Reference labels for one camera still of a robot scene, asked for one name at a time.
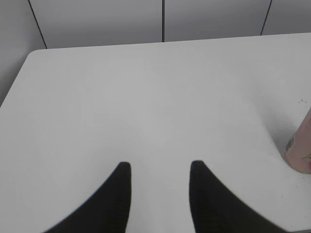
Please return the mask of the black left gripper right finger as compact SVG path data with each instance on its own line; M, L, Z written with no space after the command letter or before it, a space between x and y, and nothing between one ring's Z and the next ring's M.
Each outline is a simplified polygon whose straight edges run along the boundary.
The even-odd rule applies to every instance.
M197 233L285 232L236 197L203 161L191 163L189 201Z

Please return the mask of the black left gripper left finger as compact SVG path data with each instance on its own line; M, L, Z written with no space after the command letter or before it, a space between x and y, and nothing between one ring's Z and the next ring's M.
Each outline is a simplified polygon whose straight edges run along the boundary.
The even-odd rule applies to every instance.
M120 162L87 201L47 232L126 232L131 206L131 178L130 164Z

